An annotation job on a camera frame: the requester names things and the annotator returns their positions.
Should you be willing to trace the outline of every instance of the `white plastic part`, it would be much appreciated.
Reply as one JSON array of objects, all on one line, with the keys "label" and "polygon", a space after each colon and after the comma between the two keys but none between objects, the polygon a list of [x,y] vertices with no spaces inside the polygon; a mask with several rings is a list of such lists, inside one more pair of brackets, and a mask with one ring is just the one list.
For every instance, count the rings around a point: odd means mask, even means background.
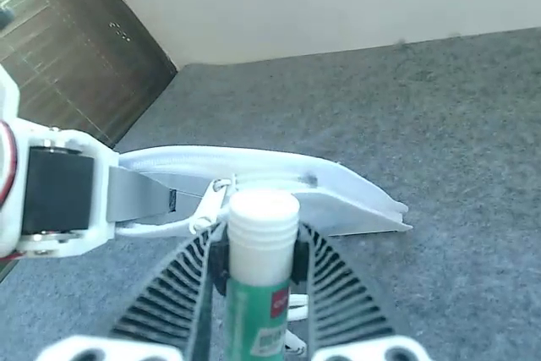
[{"label": "white plastic part", "polygon": [[229,202],[229,271],[236,281],[267,287],[291,277],[300,204],[281,190],[254,189]]},{"label": "white plastic part", "polygon": [[290,331],[286,331],[286,354],[305,358],[308,356],[308,347],[306,342],[295,336]]},{"label": "white plastic part", "polygon": [[[114,237],[114,224],[105,219],[109,167],[118,164],[118,153],[89,134],[50,129],[17,118],[18,108],[19,88],[0,67],[0,119],[3,121],[0,126],[0,190],[6,184],[13,159],[17,161],[13,185],[0,210],[0,258],[14,251],[17,258],[66,257],[81,255],[103,245]],[[32,146],[46,145],[69,146],[95,159],[90,226],[62,242],[41,235],[21,237],[28,152]]]},{"label": "white plastic part", "polygon": [[[208,179],[230,178],[227,197],[246,189],[280,189],[301,203],[301,220],[330,235],[406,231],[402,222],[407,206],[355,172],[335,162],[279,151],[213,146],[168,146],[132,151],[120,165],[152,174],[169,172]],[[227,208],[218,213],[223,216]],[[129,235],[168,237],[186,235],[189,224],[159,226],[149,236],[148,226],[133,227]]]},{"label": "white plastic part", "polygon": [[389,336],[366,342],[320,349],[312,361],[346,359],[349,361],[431,361],[426,350],[405,336]]},{"label": "white plastic part", "polygon": [[175,348],[149,342],[115,340],[92,336],[71,336],[47,347],[36,361],[183,361]]}]

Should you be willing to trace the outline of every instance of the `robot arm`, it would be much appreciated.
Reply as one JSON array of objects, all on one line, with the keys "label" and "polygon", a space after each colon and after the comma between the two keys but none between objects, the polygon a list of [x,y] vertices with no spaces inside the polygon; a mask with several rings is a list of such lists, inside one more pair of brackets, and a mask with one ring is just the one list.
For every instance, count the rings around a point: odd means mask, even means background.
[{"label": "robot arm", "polygon": [[118,154],[89,134],[17,117],[0,68],[0,258],[81,255],[114,238],[190,236],[229,196],[285,189],[328,234],[406,231],[407,207],[331,161],[277,151],[168,146]]}]

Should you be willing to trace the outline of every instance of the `white plastic mount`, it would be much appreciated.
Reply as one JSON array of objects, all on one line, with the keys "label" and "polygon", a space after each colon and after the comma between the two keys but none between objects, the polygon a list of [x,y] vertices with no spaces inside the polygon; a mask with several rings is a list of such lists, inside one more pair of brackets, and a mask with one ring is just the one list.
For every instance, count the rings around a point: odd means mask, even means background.
[{"label": "white plastic mount", "polygon": [[[17,118],[18,106],[19,88],[0,66],[0,259],[81,255],[114,238],[114,224],[105,219],[109,167],[118,164],[118,153],[89,134]],[[54,145],[95,159],[90,226],[60,239],[48,233],[21,236],[30,147]]]}]

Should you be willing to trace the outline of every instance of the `red wire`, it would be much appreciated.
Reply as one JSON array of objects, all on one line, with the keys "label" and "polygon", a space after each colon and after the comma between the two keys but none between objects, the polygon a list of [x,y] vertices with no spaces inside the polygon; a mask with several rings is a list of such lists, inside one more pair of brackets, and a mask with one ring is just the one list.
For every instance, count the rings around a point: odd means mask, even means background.
[{"label": "red wire", "polygon": [[2,207],[3,202],[8,197],[9,191],[11,190],[11,187],[14,184],[15,180],[15,173],[17,172],[17,145],[15,144],[15,136],[14,133],[9,128],[8,124],[4,121],[0,121],[0,125],[2,125],[6,129],[6,133],[8,134],[8,140],[9,140],[9,149],[11,150],[11,162],[9,163],[9,173],[8,173],[8,179],[6,180],[6,183],[2,186],[0,189],[0,207]]}]

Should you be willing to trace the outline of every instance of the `white cap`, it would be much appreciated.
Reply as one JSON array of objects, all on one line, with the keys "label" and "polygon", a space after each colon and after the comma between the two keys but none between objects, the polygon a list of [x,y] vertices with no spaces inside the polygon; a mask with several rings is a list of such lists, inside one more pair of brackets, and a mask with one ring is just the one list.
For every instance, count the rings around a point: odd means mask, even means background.
[{"label": "white cap", "polygon": [[230,272],[253,286],[283,282],[291,275],[298,233],[297,198],[276,189],[248,189],[229,200]]}]

